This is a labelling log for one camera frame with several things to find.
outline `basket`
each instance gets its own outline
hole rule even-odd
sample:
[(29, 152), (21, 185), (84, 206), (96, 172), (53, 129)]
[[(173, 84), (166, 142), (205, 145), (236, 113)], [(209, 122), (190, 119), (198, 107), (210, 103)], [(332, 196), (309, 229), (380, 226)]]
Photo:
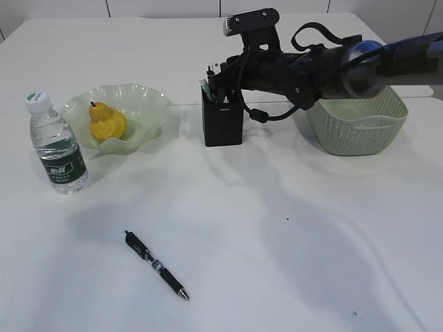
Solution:
[(408, 109), (389, 86), (364, 100), (321, 100), (307, 111), (320, 144), (337, 156), (382, 152), (406, 121)]

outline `glass bowl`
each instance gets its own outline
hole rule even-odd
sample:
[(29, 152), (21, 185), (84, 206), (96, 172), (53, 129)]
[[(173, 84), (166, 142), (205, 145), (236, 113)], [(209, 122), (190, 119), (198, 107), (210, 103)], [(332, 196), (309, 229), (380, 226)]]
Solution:
[[(128, 128), (121, 139), (110, 138), (98, 143), (89, 131), (91, 102), (104, 102), (125, 114)], [(151, 140), (165, 123), (171, 105), (161, 92), (141, 84), (102, 85), (72, 98), (60, 111), (74, 130), (77, 141), (104, 154), (135, 151)]]

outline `strap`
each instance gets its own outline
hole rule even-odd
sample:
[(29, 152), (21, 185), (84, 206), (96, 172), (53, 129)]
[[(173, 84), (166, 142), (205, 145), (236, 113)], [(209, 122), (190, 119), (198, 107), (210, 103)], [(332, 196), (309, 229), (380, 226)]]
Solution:
[(297, 31), (296, 33), (294, 33), (294, 35), (291, 38), (291, 44), (292, 46), (300, 51), (300, 52), (304, 52), (307, 49), (310, 50), (316, 50), (319, 48), (325, 48), (325, 45), (323, 44), (311, 44), (308, 46), (301, 46), (297, 41), (296, 41), (296, 35), (298, 33), (300, 33), (302, 30), (304, 29), (308, 29), (308, 28), (313, 28), (316, 29), (319, 33), (321, 33), (327, 40), (329, 40), (330, 42), (337, 44), (337, 45), (351, 45), (351, 44), (355, 44), (358, 42), (362, 41), (361, 35), (355, 35), (355, 36), (350, 36), (350, 37), (346, 37), (346, 38), (338, 38), (336, 35), (334, 35), (333, 33), (331, 33), (324, 25), (318, 23), (318, 22), (309, 22), (306, 24), (303, 24)]

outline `pear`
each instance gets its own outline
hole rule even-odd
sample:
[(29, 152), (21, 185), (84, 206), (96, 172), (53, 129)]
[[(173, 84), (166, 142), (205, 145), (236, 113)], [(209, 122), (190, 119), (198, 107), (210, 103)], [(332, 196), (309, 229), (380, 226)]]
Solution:
[(125, 135), (127, 130), (125, 114), (104, 102), (91, 102), (89, 115), (91, 116), (89, 130), (97, 142), (103, 143), (108, 138), (121, 139)]

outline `robotic arm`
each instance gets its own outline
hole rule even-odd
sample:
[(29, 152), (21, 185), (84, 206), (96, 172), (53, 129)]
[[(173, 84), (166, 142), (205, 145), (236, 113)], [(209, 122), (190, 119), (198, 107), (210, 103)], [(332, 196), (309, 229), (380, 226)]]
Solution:
[[(229, 57), (221, 72), (208, 71), (210, 91), (222, 102), (236, 93), (241, 106), (259, 122), (289, 117), (297, 109), (307, 110), (320, 99), (372, 98), (386, 85), (443, 84), (443, 33), (405, 39), (382, 46), (362, 41), (361, 35), (334, 36), (318, 23), (302, 26), (291, 43), (305, 53), (283, 53), (275, 25), (280, 16), (265, 8), (227, 17), (224, 34), (240, 34), (243, 53)], [(300, 46), (296, 35), (305, 28), (319, 30), (340, 45)], [(270, 116), (244, 103), (242, 89), (284, 95), (294, 107), (281, 116)]]

